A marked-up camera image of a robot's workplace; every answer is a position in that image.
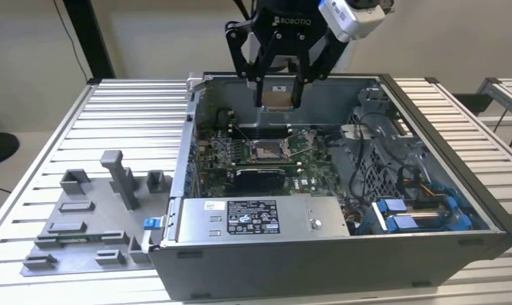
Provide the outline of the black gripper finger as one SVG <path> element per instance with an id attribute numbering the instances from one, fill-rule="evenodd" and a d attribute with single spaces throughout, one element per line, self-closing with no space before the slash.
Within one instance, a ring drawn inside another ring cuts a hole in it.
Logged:
<path id="1" fill-rule="evenodd" d="M 291 106 L 294 109 L 300 106 L 304 85 L 314 82 L 314 80 L 326 80 L 347 46 L 347 42 L 341 42 L 331 31 L 326 31 L 322 41 L 325 43 L 322 51 L 310 64 L 307 36 L 299 34 L 296 38 L 296 75 L 291 90 Z"/>
<path id="2" fill-rule="evenodd" d="M 224 37 L 227 40 L 228 52 L 236 76 L 240 79 L 246 79 L 248 83 L 255 84 L 254 101 L 255 107 L 260 108 L 263 80 L 276 55 L 280 32 L 275 30 L 271 33 L 268 42 L 259 45 L 255 61 L 250 64 L 242 52 L 242 47 L 247 41 L 250 29 L 247 21 L 230 21 L 224 25 Z"/>

